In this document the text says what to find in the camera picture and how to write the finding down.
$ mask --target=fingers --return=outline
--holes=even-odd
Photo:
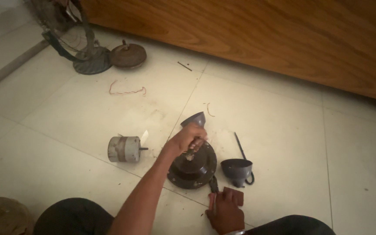
[[[229,202],[232,202],[232,201],[233,201],[233,191],[232,191],[232,190],[228,191],[228,192],[225,194],[224,200],[225,200],[225,201],[229,201]]]
[[[216,204],[218,205],[222,202],[224,202],[223,192],[218,192],[216,196]]]
[[[213,226],[214,225],[214,218],[215,218],[213,210],[206,210],[206,215],[207,215],[208,220],[210,220],[211,225]]]
[[[215,198],[216,194],[215,193],[210,193],[208,195],[208,197],[210,198],[210,205],[208,206],[208,209],[213,211],[214,209],[214,198]]]
[[[238,206],[237,196],[233,195],[233,203]]]
[[[205,142],[204,139],[195,138],[194,141],[192,141],[191,144],[189,145],[189,148],[193,149],[196,152],[203,145],[204,142]]]
[[[195,123],[189,123],[186,128],[189,129],[192,137],[200,137],[202,139],[205,139],[207,136],[206,130]]]

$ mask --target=bracelet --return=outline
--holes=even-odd
[[[246,233],[246,230],[238,230],[238,231],[234,231],[234,232],[229,232],[229,233],[226,233],[225,235],[242,235],[242,234],[245,234]]]

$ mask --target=red wire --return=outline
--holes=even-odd
[[[131,93],[137,93],[137,92],[141,92],[144,90],[144,94],[146,94],[147,90],[145,87],[142,87],[140,90],[138,91],[135,91],[135,92],[123,92],[123,93],[119,93],[119,92],[115,92],[115,93],[111,93],[111,88],[112,88],[112,85],[116,82],[117,80],[115,80],[113,83],[111,83],[110,85],[110,90],[108,91],[110,94],[131,94]]]

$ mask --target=hand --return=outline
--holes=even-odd
[[[183,152],[186,152],[188,149],[194,149],[196,152],[206,140],[206,130],[195,123],[189,123],[174,137],[172,137],[163,148],[175,149],[177,152],[175,157],[177,157]]]
[[[206,215],[219,235],[244,229],[244,214],[238,208],[232,191],[219,192],[216,196],[216,213],[206,210]]]

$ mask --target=wooden cabinet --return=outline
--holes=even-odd
[[[376,98],[376,0],[82,0],[94,24]]]

